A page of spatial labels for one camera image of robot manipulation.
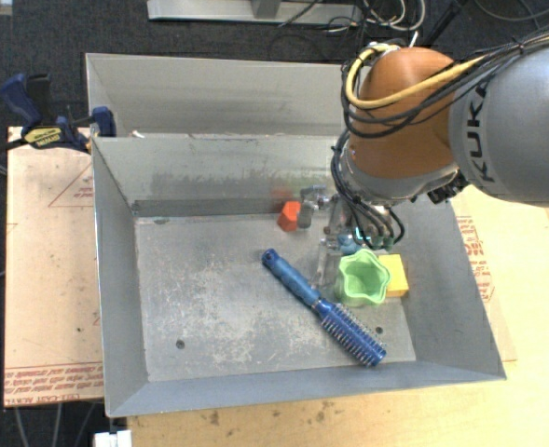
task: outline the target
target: gray metal bin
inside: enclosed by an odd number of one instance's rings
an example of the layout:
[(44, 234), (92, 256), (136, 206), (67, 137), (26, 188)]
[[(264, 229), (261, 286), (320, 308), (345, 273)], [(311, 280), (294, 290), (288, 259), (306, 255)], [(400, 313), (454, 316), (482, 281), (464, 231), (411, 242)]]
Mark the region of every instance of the gray metal bin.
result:
[(373, 369), (261, 265), (274, 248), (314, 273), (327, 213), (293, 233), (276, 219), (301, 188), (333, 191), (338, 67), (117, 55), (87, 65), (89, 106), (109, 106), (118, 133), (92, 151), (108, 415), (504, 378), (449, 204), (396, 208), (409, 294), (353, 308), (387, 344)]

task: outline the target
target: green cup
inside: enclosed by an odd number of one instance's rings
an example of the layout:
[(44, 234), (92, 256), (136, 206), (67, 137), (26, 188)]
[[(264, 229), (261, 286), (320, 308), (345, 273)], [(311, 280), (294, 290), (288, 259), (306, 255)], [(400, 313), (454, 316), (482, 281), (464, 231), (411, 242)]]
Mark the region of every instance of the green cup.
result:
[(386, 298), (391, 274), (369, 249), (340, 259), (334, 293), (346, 306), (379, 305)]

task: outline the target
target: clamp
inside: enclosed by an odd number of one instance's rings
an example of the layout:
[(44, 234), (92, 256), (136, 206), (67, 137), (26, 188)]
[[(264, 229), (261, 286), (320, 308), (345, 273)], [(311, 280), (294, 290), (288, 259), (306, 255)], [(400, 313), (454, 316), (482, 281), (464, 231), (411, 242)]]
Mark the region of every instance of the clamp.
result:
[(91, 116), (77, 121), (63, 115), (54, 118), (48, 110), (49, 86), (47, 74), (30, 76), (27, 80), (25, 74), (15, 74), (1, 87), (1, 98), (8, 108), (25, 120), (22, 143), (29, 143), (36, 149), (63, 147), (89, 153), (90, 139), (77, 130), (75, 123), (90, 123), (90, 137), (117, 135), (113, 114), (106, 106), (93, 108)]

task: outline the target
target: yellow sponge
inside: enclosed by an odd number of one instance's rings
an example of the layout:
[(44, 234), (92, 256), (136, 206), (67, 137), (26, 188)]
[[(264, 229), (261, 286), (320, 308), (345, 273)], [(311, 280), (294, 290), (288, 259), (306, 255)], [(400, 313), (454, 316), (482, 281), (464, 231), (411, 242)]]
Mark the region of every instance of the yellow sponge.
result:
[(378, 259), (391, 273), (390, 283), (386, 287), (386, 296), (403, 296), (408, 292), (405, 267), (398, 253), (393, 255), (379, 255)]

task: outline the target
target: orange block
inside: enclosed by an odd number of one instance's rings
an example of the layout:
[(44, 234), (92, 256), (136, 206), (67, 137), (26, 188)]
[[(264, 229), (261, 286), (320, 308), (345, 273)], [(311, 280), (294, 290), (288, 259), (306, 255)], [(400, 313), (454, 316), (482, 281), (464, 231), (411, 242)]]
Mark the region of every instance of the orange block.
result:
[(278, 217), (278, 225), (285, 232), (294, 232), (296, 230), (296, 219), (301, 210), (301, 202), (286, 202), (282, 207), (282, 212)]

